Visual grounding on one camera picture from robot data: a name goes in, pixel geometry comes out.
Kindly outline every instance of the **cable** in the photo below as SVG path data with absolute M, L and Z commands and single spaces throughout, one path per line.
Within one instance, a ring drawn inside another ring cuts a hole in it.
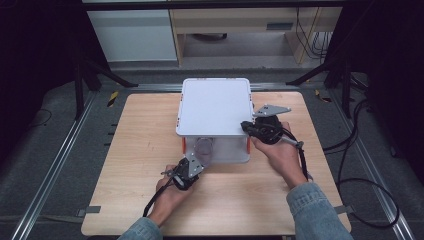
M 308 55 L 309 58 L 311 58 L 311 59 L 319 59 L 317 57 L 312 57 L 311 55 L 309 55 L 309 52 L 308 52 L 308 49 L 306 48 L 306 45 L 303 43 L 303 41 L 299 37 L 298 27 L 300 27 L 300 29 L 302 30 L 303 36 L 306 38 L 306 45 L 308 45 L 309 50 L 311 51 L 311 47 L 308 44 L 309 38 L 306 36 L 305 31 L 303 30 L 303 27 L 302 27 L 302 25 L 300 24 L 300 21 L 299 21 L 299 8 L 297 7 L 296 8 L 296 36 L 297 36 L 297 39 L 299 40 L 300 44 L 302 44 L 303 49 L 305 50 L 305 52 L 306 52 L 306 54 Z
M 345 204 L 345 201 L 344 201 L 344 199 L 343 199 L 343 196 L 342 196 L 342 194 L 341 194 L 341 191 L 340 191 L 340 187 L 341 187 L 341 185 L 342 184 L 344 184 L 344 183 L 346 183 L 346 182 L 365 182 L 365 183 L 368 183 L 368 184 L 371 184 L 371 185 L 373 185 L 373 186 L 376 186 L 376 187 L 378 187 L 380 190 L 382 190 L 384 193 L 386 193 L 387 194 L 387 196 L 389 196 L 389 198 L 392 200 L 392 202 L 394 203 L 394 205 L 395 205 L 395 208 L 396 208 L 396 216 L 395 216 L 395 219 L 392 221 L 392 222 L 390 222 L 389 224 L 386 224 L 386 225 L 377 225 L 377 224 L 373 224 L 373 223 L 370 223 L 370 222 L 367 222 L 366 220 L 364 220 L 364 219 L 362 219 L 362 218 L 360 218 L 358 215 L 356 215 L 356 214 L 354 214 L 354 213 L 351 213 L 351 215 L 353 216 L 353 217 L 355 217 L 356 219 L 358 219 L 360 222 L 362 222 L 362 223 L 364 223 L 364 224 L 366 224 L 366 225 L 368 225 L 368 226 L 370 226 L 370 227 L 373 227 L 373 228 L 378 228 L 378 229 L 386 229 L 386 228 L 391 228 L 391 227 L 393 227 L 396 223 L 397 223 L 397 221 L 399 220 L 399 216 L 400 216 L 400 209 L 399 209 L 399 205 L 396 203 L 396 201 L 394 200 L 394 198 L 393 198 L 393 196 L 390 194 L 390 192 L 389 191 L 387 191 L 383 186 L 381 186 L 381 185 L 379 185 L 379 184 L 377 184 L 377 183 L 375 183 L 375 182 L 373 182 L 373 181 L 370 181 L 370 180 L 368 180 L 368 179 L 363 179 L 363 178 L 347 178 L 347 179 L 341 179 L 341 174 L 342 174 L 342 170 L 343 170 L 343 166 L 344 166 L 344 162 L 345 162 L 345 160 L 346 160 L 346 154 L 347 154 L 347 151 L 349 150 L 349 147 L 350 146 L 352 146 L 352 144 L 351 144 L 351 142 L 352 142 L 352 136 L 354 136 L 357 132 L 358 132 L 358 118 L 359 118 L 359 113 L 360 113 L 360 111 L 361 111 L 361 109 L 362 109 L 362 107 L 363 107 L 363 105 L 367 102 L 368 100 L 367 99 L 364 99 L 364 100 L 362 100 L 361 102 L 359 102 L 357 105 L 356 105 L 356 107 L 355 107 L 355 109 L 354 109 L 354 123 L 353 123 L 353 129 L 352 129 L 352 133 L 350 134 L 350 136 L 345 140 L 345 141 L 343 141 L 343 142 L 345 142 L 346 143 L 346 148 L 344 149 L 344 151 L 343 151 L 343 156 L 342 156 L 342 160 L 341 160 L 341 162 L 340 162 L 340 167 L 339 167 L 339 172 L 338 172 L 338 175 L 337 175 L 337 182 L 336 182 L 336 186 L 337 186 L 337 190 L 339 191 L 339 194 L 340 194 L 340 198 L 341 198 L 341 200 L 342 200 L 342 203 L 343 203 L 343 205 L 346 205 Z
M 156 202 L 158 197 L 165 191 L 166 188 L 172 185 L 171 181 L 172 181 L 172 176 L 169 178 L 168 182 L 162 187 L 160 187 L 159 190 L 155 193 L 155 195 L 153 195 L 152 199 L 150 199 L 149 203 L 144 208 L 143 217 L 147 217 L 147 214 L 149 213 L 149 210 L 152 207 L 153 203 Z
M 47 123 L 47 122 L 48 122 L 48 121 L 52 118 L 52 116 L 53 116 L 52 112 L 51 112 L 51 111 L 49 111 L 49 110 L 47 110 L 47 109 L 42 108 L 42 109 L 40 109 L 39 111 L 45 111 L 45 112 L 48 112 L 48 113 L 49 113 L 49 117 L 47 118 L 47 120 L 43 121 L 42 123 L 38 123 L 38 124 L 34 124 L 34 125 L 30 125 L 30 126 L 28 126 L 27 131 L 28 131 L 29 129 L 31 129 L 31 128 L 38 127 L 38 126 L 41 126 L 41 125 L 46 124 L 46 123 Z
M 282 127 L 282 130 L 283 130 L 283 134 L 287 135 L 291 140 L 298 142 L 297 139 L 289 130 L 285 129 L 284 127 Z M 302 149 L 301 145 L 298 145 L 296 147 L 299 151 L 299 158 L 300 158 L 300 164 L 302 166 L 303 175 L 306 177 L 306 179 L 309 179 L 308 169 L 306 167 L 305 151 Z
M 377 225 L 377 224 L 373 224 L 373 223 L 370 223 L 370 222 L 367 222 L 367 221 L 365 221 L 364 219 L 362 219 L 362 218 L 360 218 L 360 217 L 358 217 L 358 215 L 356 215 L 355 213 L 350 213 L 353 217 L 355 217 L 356 219 L 358 219 L 360 222 L 362 222 L 363 224 L 365 224 L 365 225 L 368 225 L 368 226 L 370 226 L 370 227 L 373 227 L 373 228 L 379 228 L 379 229 L 386 229 L 386 228 L 391 228 L 391 227 L 393 227 L 396 223 L 397 223 L 397 221 L 399 220 L 399 217 L 400 217 L 400 209 L 399 209 L 399 205 L 396 203 L 396 201 L 394 200 L 394 198 L 393 198 L 393 196 L 392 196 L 392 194 L 390 194 L 390 192 L 389 191 L 387 191 L 383 186 L 381 186 L 380 184 L 377 184 L 377 183 L 375 183 L 375 182 L 373 182 L 373 181 L 370 181 L 370 180 L 368 180 L 368 179 L 363 179 L 363 178 L 347 178 L 347 179 L 343 179 L 343 180 L 341 180 L 341 181 L 339 181 L 339 185 L 342 185 L 343 183 L 347 183 L 347 182 L 365 182 L 365 183 L 367 183 L 367 184 L 371 184 L 371 185 L 373 185 L 373 186 L 375 186 L 375 187 L 378 187 L 380 190 L 382 190 L 385 194 L 387 194 L 387 196 L 389 196 L 389 198 L 392 200 L 392 202 L 395 204 L 395 208 L 396 208 L 396 216 L 395 216 L 395 219 L 392 221 L 392 222 L 390 222 L 389 224 L 387 224 L 387 225 Z
M 298 28 L 301 29 L 303 37 L 306 39 L 306 43 L 303 43 L 303 41 L 300 39 Z M 322 61 L 323 58 L 325 58 L 325 55 L 327 54 L 328 45 L 329 45 L 329 39 L 328 39 L 329 33 L 328 32 L 324 33 L 324 40 L 322 42 L 321 48 L 316 47 L 316 44 L 317 44 L 318 38 L 319 38 L 319 32 L 315 33 L 314 40 L 313 40 L 312 47 L 311 47 L 309 45 L 309 37 L 306 36 L 305 30 L 303 29 L 302 24 L 300 23 L 299 8 L 298 7 L 296 8 L 296 36 L 297 36 L 297 39 L 299 40 L 300 44 L 303 46 L 303 49 L 305 50 L 305 52 L 306 52 L 306 54 L 308 55 L 309 58 L 319 59 L 320 62 Z M 319 57 L 313 57 L 309 54 L 309 52 L 311 52 L 314 56 L 319 56 Z

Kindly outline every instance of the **sleeve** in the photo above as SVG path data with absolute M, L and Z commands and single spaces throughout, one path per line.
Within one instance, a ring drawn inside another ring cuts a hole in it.
M 149 218 L 139 218 L 118 240 L 159 240 L 163 239 L 159 227 Z
M 353 239 L 317 184 L 304 183 L 293 188 L 287 202 L 296 239 Z

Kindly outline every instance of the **wooden board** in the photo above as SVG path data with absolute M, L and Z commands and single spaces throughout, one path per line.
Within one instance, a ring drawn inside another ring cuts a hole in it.
M 252 93 L 265 103 L 291 107 L 280 120 L 291 124 L 304 141 L 308 170 L 333 206 L 341 205 L 303 97 L 297 92 Z M 181 159 L 175 133 L 180 94 L 133 94 L 128 97 L 87 214 L 85 235 L 120 235 L 143 213 L 166 164 Z M 288 187 L 252 147 L 247 164 L 220 164 L 206 169 L 193 195 L 163 226 L 165 236 L 293 235 L 294 222 L 285 200 Z M 345 214 L 340 215 L 350 231 Z

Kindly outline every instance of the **black cable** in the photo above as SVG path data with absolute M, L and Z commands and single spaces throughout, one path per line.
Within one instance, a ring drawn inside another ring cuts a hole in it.
M 287 129 L 283 128 L 283 134 L 287 135 L 291 140 L 297 141 L 297 139 L 294 137 L 294 135 Z M 305 159 L 305 151 L 303 150 L 302 146 L 298 145 L 296 146 L 299 151 L 299 158 L 300 158 L 300 164 L 302 166 L 302 173 L 306 177 L 306 179 L 309 179 L 308 176 L 308 169 L 306 167 L 306 159 Z
M 46 124 L 46 123 L 47 123 L 47 122 L 48 122 L 48 121 L 52 118 L 52 116 L 53 116 L 52 112 L 51 112 L 51 111 L 49 111 L 49 110 L 47 110 L 47 109 L 42 108 L 42 109 L 40 109 L 39 111 L 45 111 L 45 112 L 48 112 L 48 113 L 49 113 L 49 116 L 48 116 L 47 120 L 44 120 L 42 123 L 37 123 L 37 124 L 34 124 L 34 125 L 30 125 L 30 126 L 28 126 L 27 131 L 28 131 L 29 129 L 31 129 L 31 128 L 39 127 L 39 126 L 41 126 L 41 125 Z
M 355 135 L 355 138 L 353 139 L 353 141 L 351 141 L 350 145 L 347 146 L 347 148 L 350 148 L 355 143 L 357 138 L 358 138 L 358 134 Z M 324 153 L 324 155 L 336 154 L 336 153 L 339 153 L 339 152 L 343 152 L 345 150 L 346 150 L 346 148 L 343 148 L 341 150 L 337 150 L 337 151 L 334 151 L 334 152 L 328 152 L 328 153 L 326 152 L 326 153 Z
M 311 58 L 311 59 L 319 59 L 317 57 L 312 57 L 311 55 L 309 55 L 308 48 L 306 48 L 306 45 L 300 39 L 299 32 L 298 32 L 298 27 L 300 27 L 300 29 L 302 30 L 303 36 L 306 39 L 306 45 L 309 47 L 309 51 L 311 51 L 311 46 L 309 46 L 309 43 L 308 43 L 309 42 L 309 38 L 306 36 L 305 31 L 303 30 L 303 27 L 302 27 L 302 25 L 300 24 L 300 21 L 299 21 L 299 8 L 297 7 L 296 8 L 296 36 L 297 36 L 297 39 L 299 40 L 300 44 L 302 44 L 303 49 L 305 50 L 305 52 L 306 52 L 306 54 L 308 55 L 309 58 Z
M 392 196 L 392 194 L 390 194 L 390 192 L 389 191 L 387 191 L 383 186 L 381 186 L 380 184 L 377 184 L 377 183 L 375 183 L 375 182 L 373 182 L 373 181 L 370 181 L 370 180 L 368 180 L 368 179 L 363 179 L 363 178 L 347 178 L 347 179 L 343 179 L 343 180 L 341 180 L 340 182 L 339 182 L 339 185 L 342 185 L 343 183 L 347 183 L 347 182 L 365 182 L 365 183 L 367 183 L 367 184 L 371 184 L 371 185 L 373 185 L 373 186 L 375 186 L 375 187 L 378 187 L 380 190 L 382 190 L 385 194 L 387 194 L 387 196 L 389 196 L 389 198 L 392 200 L 392 202 L 395 204 L 395 208 L 396 208 L 396 216 L 395 216 L 395 219 L 393 219 L 393 221 L 392 222 L 390 222 L 389 224 L 386 224 L 386 225 L 377 225 L 377 224 L 373 224 L 373 223 L 370 223 L 370 222 L 367 222 L 366 220 L 364 220 L 364 219 L 362 219 L 362 218 L 360 218 L 360 217 L 358 217 L 358 215 L 356 215 L 355 213 L 350 213 L 354 218 L 356 218 L 356 219 L 358 219 L 360 222 L 362 222 L 363 224 L 365 224 L 365 225 L 368 225 L 368 226 L 370 226 L 370 227 L 373 227 L 373 228 L 379 228 L 379 229 L 386 229 L 386 228 L 391 228 L 391 227 L 393 227 L 396 223 L 397 223 L 397 221 L 399 220 L 399 217 L 400 217 L 400 209 L 399 209 L 399 205 L 396 203 L 396 201 L 394 200 L 394 198 L 393 198 L 393 196 Z M 342 195 L 340 194 L 340 197 L 341 197 L 341 200 L 342 200 L 342 202 L 343 202 L 343 205 L 344 205 L 344 200 L 343 200 L 343 197 L 342 197 Z
M 156 202 L 158 197 L 166 190 L 166 188 L 172 185 L 171 181 L 172 181 L 172 176 L 169 178 L 168 182 L 162 187 L 160 187 L 159 190 L 155 193 L 155 195 L 153 195 L 152 199 L 150 199 L 149 203 L 144 208 L 143 217 L 147 217 L 147 214 L 149 213 L 149 210 L 152 207 L 153 203 Z
M 394 203 L 394 205 L 395 205 L 395 208 L 396 208 L 396 217 L 395 217 L 395 219 L 392 221 L 392 222 L 390 222 L 389 224 L 386 224 L 386 225 L 377 225 L 377 224 L 373 224 L 373 223 L 370 223 L 370 222 L 367 222 L 366 220 L 364 220 L 364 219 L 362 219 L 362 218 L 360 218 L 360 217 L 358 217 L 356 214 L 354 214 L 354 213 L 351 213 L 351 215 L 353 216 L 353 217 L 355 217 L 356 219 L 358 219 L 360 222 L 362 222 L 362 223 L 364 223 L 364 224 L 366 224 L 366 225 L 368 225 L 368 226 L 370 226 L 370 227 L 374 227 L 374 228 L 378 228 L 378 229 L 386 229 L 386 228 L 391 228 L 391 227 L 393 227 L 396 223 L 397 223 L 397 221 L 399 220 L 399 216 L 400 216 L 400 209 L 399 209 L 399 205 L 396 203 L 396 201 L 394 200 L 394 198 L 393 198 L 393 196 L 390 194 L 390 192 L 389 191 L 387 191 L 383 186 L 381 186 L 381 185 L 379 185 L 379 184 L 377 184 L 377 183 L 375 183 L 375 182 L 373 182 L 373 181 L 370 181 L 370 180 L 368 180 L 368 179 L 363 179 L 363 178 L 347 178 L 347 179 L 341 179 L 341 174 L 342 174 L 342 170 L 343 170 L 343 166 L 344 166 L 344 162 L 345 162 L 345 160 L 346 160 L 346 154 L 347 154 L 347 151 L 349 150 L 349 147 L 351 146 L 351 141 L 352 141 L 352 138 L 351 138 L 351 136 L 353 136 L 354 134 L 356 134 L 356 132 L 358 131 L 358 118 L 359 118 L 359 113 L 360 113 L 360 111 L 361 111 L 361 109 L 362 109 L 362 107 L 363 107 L 363 105 L 364 105 L 364 103 L 366 103 L 367 102 L 367 99 L 365 99 L 365 100 L 362 100 L 361 102 L 359 102 L 357 105 L 356 105 L 356 107 L 355 107 L 355 109 L 354 109 L 354 127 L 353 127 L 353 129 L 352 129 L 352 133 L 351 133 L 351 135 L 349 136 L 349 138 L 347 138 L 348 140 L 347 140 L 347 142 L 346 142 L 346 148 L 344 149 L 344 151 L 343 151 L 343 156 L 342 156 L 342 160 L 341 160 L 341 162 L 340 162 L 340 167 L 339 167 L 339 172 L 338 172 L 338 175 L 337 175 L 337 182 L 336 182 L 336 186 L 337 186 L 337 190 L 339 191 L 339 194 L 340 194 L 340 198 L 341 198 L 341 200 L 342 200 L 342 203 L 343 203 L 343 205 L 346 205 L 346 203 L 345 203 L 345 201 L 344 201 L 344 199 L 343 199 L 343 196 L 342 196 L 342 194 L 341 194 L 341 191 L 340 191 L 340 186 L 343 184 L 343 183 L 346 183 L 346 182 L 366 182 L 366 183 L 368 183 L 368 184 L 371 184 L 371 185 L 373 185 L 373 186 L 376 186 L 376 187 L 378 187 L 380 190 L 382 190 L 384 193 L 386 193 L 387 194 L 387 196 L 389 196 L 389 198 L 392 200 L 392 202 Z

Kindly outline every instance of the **hand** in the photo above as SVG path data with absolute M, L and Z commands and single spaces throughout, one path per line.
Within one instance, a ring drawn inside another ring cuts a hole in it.
M 288 122 L 282 124 L 290 131 Z M 268 145 L 255 137 L 251 139 L 255 147 L 268 157 L 271 167 L 284 178 L 290 189 L 307 182 L 302 173 L 298 150 L 295 146 L 282 140 L 274 145 Z
M 173 168 L 175 168 L 175 165 L 167 165 L 165 171 L 172 170 Z M 156 191 L 164 186 L 168 180 L 169 177 L 165 174 L 164 177 L 156 184 Z M 174 185 L 167 187 L 156 199 L 155 204 L 153 205 L 153 210 L 148 218 L 161 227 L 169 216 L 171 216 L 172 212 L 193 193 L 194 185 L 187 191 L 181 191 Z

